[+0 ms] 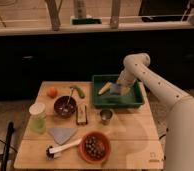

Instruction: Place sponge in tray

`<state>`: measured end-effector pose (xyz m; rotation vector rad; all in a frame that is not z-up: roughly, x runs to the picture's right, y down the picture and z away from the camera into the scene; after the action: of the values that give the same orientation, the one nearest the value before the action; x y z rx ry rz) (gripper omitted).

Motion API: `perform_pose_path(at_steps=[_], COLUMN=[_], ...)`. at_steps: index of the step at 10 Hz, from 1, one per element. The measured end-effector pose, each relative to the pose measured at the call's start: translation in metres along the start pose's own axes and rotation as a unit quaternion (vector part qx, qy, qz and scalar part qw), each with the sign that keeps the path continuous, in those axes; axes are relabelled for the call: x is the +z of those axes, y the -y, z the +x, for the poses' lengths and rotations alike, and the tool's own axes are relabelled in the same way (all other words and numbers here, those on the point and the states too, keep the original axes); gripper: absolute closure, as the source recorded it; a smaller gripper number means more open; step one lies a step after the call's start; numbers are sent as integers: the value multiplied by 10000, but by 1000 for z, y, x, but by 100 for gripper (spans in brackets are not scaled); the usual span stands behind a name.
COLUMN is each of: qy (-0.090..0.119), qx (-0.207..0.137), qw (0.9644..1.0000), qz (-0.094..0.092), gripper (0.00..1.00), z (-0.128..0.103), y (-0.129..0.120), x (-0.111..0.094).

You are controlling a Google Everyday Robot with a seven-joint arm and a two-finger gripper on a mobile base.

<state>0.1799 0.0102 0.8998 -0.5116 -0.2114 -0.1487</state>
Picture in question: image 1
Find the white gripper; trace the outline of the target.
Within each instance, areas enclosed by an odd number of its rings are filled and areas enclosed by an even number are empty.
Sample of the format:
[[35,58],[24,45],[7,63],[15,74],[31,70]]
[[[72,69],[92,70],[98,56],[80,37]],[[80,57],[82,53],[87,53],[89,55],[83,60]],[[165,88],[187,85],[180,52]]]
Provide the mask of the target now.
[[[121,95],[125,96],[127,95],[131,88],[130,86],[134,84],[134,76],[126,70],[122,70],[117,81],[117,84],[122,85],[121,87]],[[102,95],[103,93],[105,93],[107,90],[110,89],[112,83],[111,82],[107,82],[99,91],[98,91],[98,95]]]

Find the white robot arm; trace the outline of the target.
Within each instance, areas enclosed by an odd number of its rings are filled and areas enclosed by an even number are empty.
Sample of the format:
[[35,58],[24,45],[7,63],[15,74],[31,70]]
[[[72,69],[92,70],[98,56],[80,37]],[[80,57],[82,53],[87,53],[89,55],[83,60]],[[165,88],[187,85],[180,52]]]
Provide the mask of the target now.
[[164,171],[194,171],[194,97],[151,71],[147,53],[127,55],[109,95],[126,95],[137,79],[169,109]]

